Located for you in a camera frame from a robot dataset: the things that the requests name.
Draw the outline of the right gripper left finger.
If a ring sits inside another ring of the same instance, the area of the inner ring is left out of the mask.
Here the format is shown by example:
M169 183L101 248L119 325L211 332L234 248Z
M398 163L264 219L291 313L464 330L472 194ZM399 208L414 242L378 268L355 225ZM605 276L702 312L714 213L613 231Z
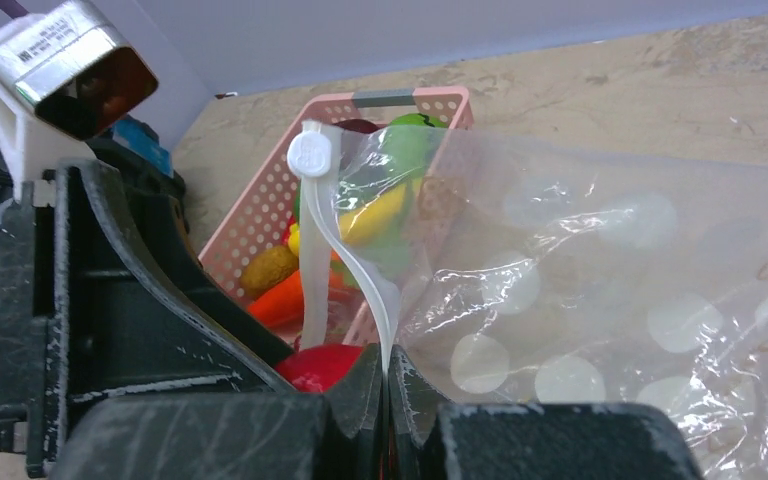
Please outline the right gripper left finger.
M84 416L52 479L376 479L381 356L354 350L324 393L197 392L105 400Z

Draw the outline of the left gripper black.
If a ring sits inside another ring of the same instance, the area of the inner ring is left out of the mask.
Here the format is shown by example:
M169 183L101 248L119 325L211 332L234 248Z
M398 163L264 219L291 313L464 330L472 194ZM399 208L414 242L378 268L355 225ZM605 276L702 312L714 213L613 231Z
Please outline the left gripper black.
M176 202L95 160L23 185L0 220L0 452L49 476L97 404L288 392L288 346L203 271Z

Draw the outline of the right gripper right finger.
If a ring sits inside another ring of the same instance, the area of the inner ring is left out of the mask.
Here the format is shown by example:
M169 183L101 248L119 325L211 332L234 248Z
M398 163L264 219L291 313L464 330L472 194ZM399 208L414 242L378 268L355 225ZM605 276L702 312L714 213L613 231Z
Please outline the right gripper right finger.
M700 479L665 413L635 403L466 403L400 347L387 377L392 478Z

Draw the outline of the red toy apple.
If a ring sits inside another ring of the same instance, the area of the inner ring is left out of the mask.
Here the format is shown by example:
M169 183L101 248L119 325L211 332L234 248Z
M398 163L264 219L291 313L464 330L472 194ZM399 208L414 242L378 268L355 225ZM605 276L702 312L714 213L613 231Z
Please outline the red toy apple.
M293 387L305 393L324 393L353 367L362 347L328 344L300 350L274 366Z

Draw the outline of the clear zip top bag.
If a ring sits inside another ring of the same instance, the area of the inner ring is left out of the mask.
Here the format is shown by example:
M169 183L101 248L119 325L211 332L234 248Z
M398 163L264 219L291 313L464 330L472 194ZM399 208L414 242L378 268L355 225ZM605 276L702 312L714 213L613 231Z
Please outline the clear zip top bag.
M402 182L381 166L382 131L308 121L290 143L303 346L323 339L334 259L382 358L402 348L447 398L641 403L707 478L768 479L768 166L431 128L442 140L408 209L350 245L339 182Z

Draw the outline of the green toy watermelon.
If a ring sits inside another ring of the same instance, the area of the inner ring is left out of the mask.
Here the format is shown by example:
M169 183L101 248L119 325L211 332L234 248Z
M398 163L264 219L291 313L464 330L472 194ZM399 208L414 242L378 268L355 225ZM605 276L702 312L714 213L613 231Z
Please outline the green toy watermelon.
M442 140L431 128L446 129L448 123L424 114L399 116L385 127L380 136L381 166L388 180L404 181L423 176Z

